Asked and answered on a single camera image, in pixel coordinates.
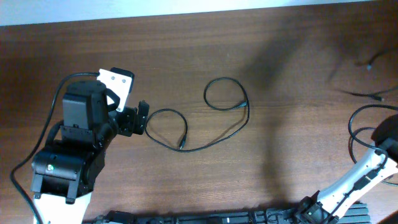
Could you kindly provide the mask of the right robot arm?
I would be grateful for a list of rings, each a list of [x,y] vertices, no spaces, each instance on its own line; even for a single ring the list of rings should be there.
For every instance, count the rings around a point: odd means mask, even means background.
[[[364,194],[397,173],[397,115],[384,120],[360,161],[329,187],[305,197],[294,217],[301,223],[338,223]]]

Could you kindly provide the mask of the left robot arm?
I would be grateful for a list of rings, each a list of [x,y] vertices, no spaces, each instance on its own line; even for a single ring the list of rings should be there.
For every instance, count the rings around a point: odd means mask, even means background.
[[[145,131],[149,105],[126,106],[135,75],[113,67],[95,76],[67,86],[63,119],[34,156],[34,223],[81,223],[111,141]]]

